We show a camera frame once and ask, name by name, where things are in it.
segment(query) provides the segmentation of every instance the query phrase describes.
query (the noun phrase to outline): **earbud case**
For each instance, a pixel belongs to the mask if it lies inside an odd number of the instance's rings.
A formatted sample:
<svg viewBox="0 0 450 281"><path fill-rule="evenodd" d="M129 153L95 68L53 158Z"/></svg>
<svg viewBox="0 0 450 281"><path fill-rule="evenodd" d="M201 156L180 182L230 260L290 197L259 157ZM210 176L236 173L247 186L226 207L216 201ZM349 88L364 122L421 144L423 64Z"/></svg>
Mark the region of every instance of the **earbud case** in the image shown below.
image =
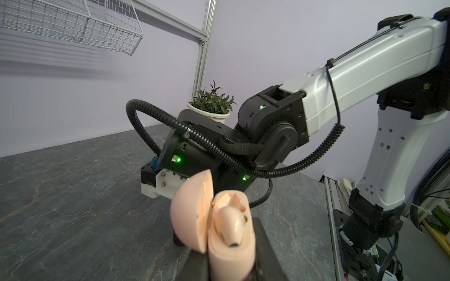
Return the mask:
<svg viewBox="0 0 450 281"><path fill-rule="evenodd" d="M213 197L210 170L185 181L171 203L173 230L187 247L203 254L208 251L213 281L243 280L255 263L255 232L248 198L237 190L221 191ZM214 224L218 211L227 206L239 209L245 219L238 246L226 245Z"/></svg>

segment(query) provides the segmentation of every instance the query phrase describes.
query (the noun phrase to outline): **white wire basket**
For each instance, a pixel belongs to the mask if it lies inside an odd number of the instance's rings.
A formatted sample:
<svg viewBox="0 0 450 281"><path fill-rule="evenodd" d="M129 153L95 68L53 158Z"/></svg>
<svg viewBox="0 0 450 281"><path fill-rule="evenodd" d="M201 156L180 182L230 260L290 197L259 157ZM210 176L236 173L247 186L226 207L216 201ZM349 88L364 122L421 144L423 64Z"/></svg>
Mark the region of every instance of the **white wire basket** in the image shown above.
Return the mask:
<svg viewBox="0 0 450 281"><path fill-rule="evenodd" d="M143 37L131 0L0 0L0 27L129 55Z"/></svg>

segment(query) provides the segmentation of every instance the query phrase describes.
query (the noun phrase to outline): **bolt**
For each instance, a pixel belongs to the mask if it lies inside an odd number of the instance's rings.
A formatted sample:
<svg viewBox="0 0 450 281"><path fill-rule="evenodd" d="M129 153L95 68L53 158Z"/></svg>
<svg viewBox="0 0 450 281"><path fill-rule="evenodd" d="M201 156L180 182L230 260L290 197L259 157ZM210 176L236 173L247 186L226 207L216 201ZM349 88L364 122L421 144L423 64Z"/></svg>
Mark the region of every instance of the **bolt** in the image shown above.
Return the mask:
<svg viewBox="0 0 450 281"><path fill-rule="evenodd" d="M367 278L368 274L367 271L365 269L361 270L361 276L364 278Z"/></svg>

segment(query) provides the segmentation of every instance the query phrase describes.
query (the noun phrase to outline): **black strap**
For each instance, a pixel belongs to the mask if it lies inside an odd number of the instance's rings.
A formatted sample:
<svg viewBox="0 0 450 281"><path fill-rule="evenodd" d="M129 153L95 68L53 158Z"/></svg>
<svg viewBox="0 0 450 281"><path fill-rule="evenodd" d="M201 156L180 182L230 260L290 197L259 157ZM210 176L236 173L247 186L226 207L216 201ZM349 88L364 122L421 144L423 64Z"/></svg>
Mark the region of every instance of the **black strap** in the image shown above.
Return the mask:
<svg viewBox="0 0 450 281"><path fill-rule="evenodd" d="M264 148L264 144L259 143L226 143L222 138L218 145L228 153L235 155L256 155Z"/></svg>

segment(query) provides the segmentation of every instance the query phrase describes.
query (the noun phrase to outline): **gray marble tabletop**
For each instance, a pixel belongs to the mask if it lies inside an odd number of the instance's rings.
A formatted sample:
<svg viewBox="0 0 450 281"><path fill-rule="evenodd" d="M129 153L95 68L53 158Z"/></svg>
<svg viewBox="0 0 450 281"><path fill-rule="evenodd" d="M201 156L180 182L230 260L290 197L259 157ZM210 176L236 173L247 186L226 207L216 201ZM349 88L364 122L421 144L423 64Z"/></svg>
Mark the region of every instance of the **gray marble tabletop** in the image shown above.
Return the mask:
<svg viewBox="0 0 450 281"><path fill-rule="evenodd" d="M148 129L162 147L169 129ZM135 131L0 158L0 280L173 280L170 200L140 193L153 153ZM247 191L261 197L268 181ZM335 280L324 186L274 179L252 209L290 280Z"/></svg>

